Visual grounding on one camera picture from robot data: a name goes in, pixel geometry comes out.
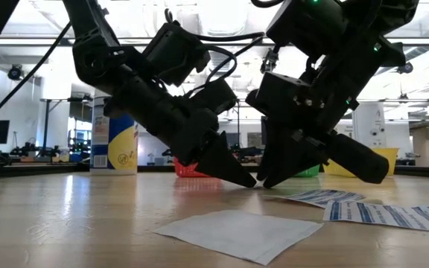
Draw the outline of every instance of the desk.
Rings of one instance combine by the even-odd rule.
[[[272,190],[172,173],[0,179],[0,267],[261,267],[150,231],[224,209],[321,222],[321,208],[262,197],[316,188],[358,192],[367,202],[429,203],[429,178],[406,176],[381,185],[289,179]],[[270,267],[429,267],[429,232],[328,222]]]

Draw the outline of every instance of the wooden table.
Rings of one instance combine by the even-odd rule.
[[[263,198],[317,188],[358,192],[368,202],[429,203],[429,179],[404,176],[382,185],[338,177],[290,179],[273,190],[172,173],[0,179],[0,267],[261,267],[151,231],[224,209],[321,222],[321,208]],[[425,268],[429,232],[329,222],[270,267]]]

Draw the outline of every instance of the white ceiling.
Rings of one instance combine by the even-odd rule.
[[[265,31],[277,7],[260,9],[252,6],[249,0],[99,0],[110,15],[107,21],[118,37],[151,37],[165,22],[163,10],[169,7],[175,19],[190,32],[197,34],[239,34]],[[7,23],[1,37],[4,38],[43,38],[56,37],[69,21],[61,1],[21,0],[16,11]],[[388,37],[429,37],[429,1],[421,0],[415,19],[404,27],[393,31]],[[237,51],[240,47],[227,47]],[[47,46],[5,45],[0,46],[0,65],[12,63],[14,57],[41,57]],[[261,82],[259,71],[266,47],[255,47],[238,58],[238,69],[229,82],[240,98],[248,89],[256,88]],[[306,56],[294,47],[281,50],[276,72],[298,77],[305,68]],[[69,47],[59,47],[51,55],[51,63],[63,63],[74,71],[72,52]],[[397,74],[385,71],[372,78],[359,98],[397,98],[401,91],[409,93],[410,98],[429,98],[429,51],[411,60],[414,72]],[[25,65],[26,71],[32,68]],[[47,65],[38,72],[39,76],[49,75]],[[171,87],[174,95],[181,95],[194,87],[194,82],[203,79],[208,70],[201,75],[193,73],[180,88]],[[73,90],[93,92],[93,89],[74,79]]]

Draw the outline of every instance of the blue and white container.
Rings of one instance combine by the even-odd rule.
[[[92,175],[135,175],[137,173],[138,132],[129,115],[104,116],[108,97],[95,96],[92,114]]]

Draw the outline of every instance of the red object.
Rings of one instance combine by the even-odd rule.
[[[196,166],[198,164],[192,164],[189,165],[188,167],[183,167],[179,162],[178,159],[175,158],[174,159],[175,162],[175,173],[177,173],[177,176],[180,178],[206,178],[206,177],[210,177],[208,175],[205,175],[203,173],[199,173],[194,171],[194,169],[196,168]]]

